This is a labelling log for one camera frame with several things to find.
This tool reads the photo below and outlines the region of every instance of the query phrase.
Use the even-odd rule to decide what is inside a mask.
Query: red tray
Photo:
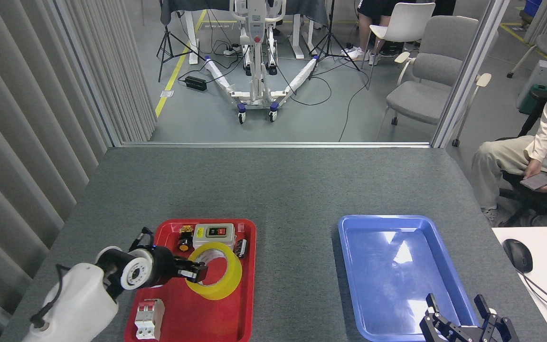
[[[255,224],[248,219],[169,219],[158,227],[154,244],[167,247],[175,255],[189,257],[193,249],[182,252],[176,247],[179,229],[183,225],[199,223],[233,223],[236,240],[247,240],[245,257],[240,259],[242,279],[236,290],[224,299],[210,301],[191,291],[184,278],[170,279],[159,288],[137,290],[124,331],[125,342],[154,341],[137,339],[134,325],[139,302],[154,298],[161,299],[165,306],[160,342],[247,342],[250,339],[255,287]]]

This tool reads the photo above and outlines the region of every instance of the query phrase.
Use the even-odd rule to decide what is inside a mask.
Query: smartphone
[[[547,174],[538,173],[535,176],[521,180],[520,183],[531,190],[538,190],[542,186],[547,185]]]

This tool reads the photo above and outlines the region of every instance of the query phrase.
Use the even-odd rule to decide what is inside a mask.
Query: white patient lift
[[[282,20],[286,14],[286,0],[230,0],[229,11],[239,22],[245,70],[246,74],[252,77],[250,91],[234,91],[232,85],[208,56],[206,56],[206,68],[230,97],[232,103],[237,106],[239,123],[244,123],[247,109],[263,108],[269,108],[269,121],[273,123],[278,116],[278,108],[310,75],[315,67],[317,56],[302,68],[286,89],[272,91],[268,86],[267,75],[277,74],[273,29],[275,23]],[[267,64],[262,60],[263,41],[267,41]]]

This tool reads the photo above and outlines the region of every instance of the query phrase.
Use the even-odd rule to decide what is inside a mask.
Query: blue bin
[[[541,5],[541,0],[527,0],[525,2],[524,11],[528,15],[535,17],[540,5]]]
[[[434,223],[424,216],[344,216],[341,249],[358,331],[372,342],[425,342],[425,297],[460,325],[480,325]]]

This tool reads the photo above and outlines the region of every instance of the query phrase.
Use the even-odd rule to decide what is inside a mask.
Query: light stand
[[[158,57],[159,53],[161,51],[161,60],[160,60],[161,63],[160,63],[160,72],[159,72],[159,75],[158,75],[158,82],[160,82],[160,80],[161,80],[161,69],[163,68],[163,63],[166,63],[167,61],[171,60],[174,57],[188,55],[188,54],[193,53],[193,54],[196,54],[198,56],[198,58],[200,58],[201,60],[206,62],[206,59],[204,59],[204,57],[200,56],[199,52],[196,52],[195,50],[193,50],[190,46],[185,44],[184,41],[178,39],[178,37],[176,37],[172,32],[170,32],[169,29],[168,29],[168,25],[164,25],[163,29],[164,29],[163,38],[161,39],[160,47],[159,47],[158,52],[156,54],[156,57]],[[179,43],[184,45],[189,50],[187,52],[182,52],[181,54],[178,54],[178,55],[173,54],[172,44],[170,43],[170,37],[171,36],[172,36],[172,38],[176,39]]]
[[[343,48],[343,46],[341,45],[341,43],[339,42],[337,37],[335,37],[334,33],[332,33],[332,15],[333,15],[334,11],[335,11],[335,0],[332,0],[332,3],[330,3],[330,13],[328,14],[328,26],[327,26],[328,33],[326,33],[326,35],[310,51],[310,54],[313,54],[313,52],[317,48],[319,48],[320,53],[318,54],[318,59],[315,62],[315,67],[313,68],[312,72],[310,73],[309,80],[311,80],[311,78],[313,76],[313,72],[315,71],[315,68],[317,68],[318,63],[321,60],[323,60],[324,58],[326,58],[326,57],[347,57],[347,58],[349,58],[347,52],[345,52],[345,49]],[[341,51],[343,51],[342,55],[335,55],[335,54],[332,54],[330,52],[330,47],[332,45],[331,39],[334,39],[334,41],[336,41],[337,45],[341,48]],[[351,63],[356,68],[356,70],[360,71],[360,68],[358,67],[358,65],[356,65],[356,63],[351,58],[349,58],[349,61],[351,61]]]

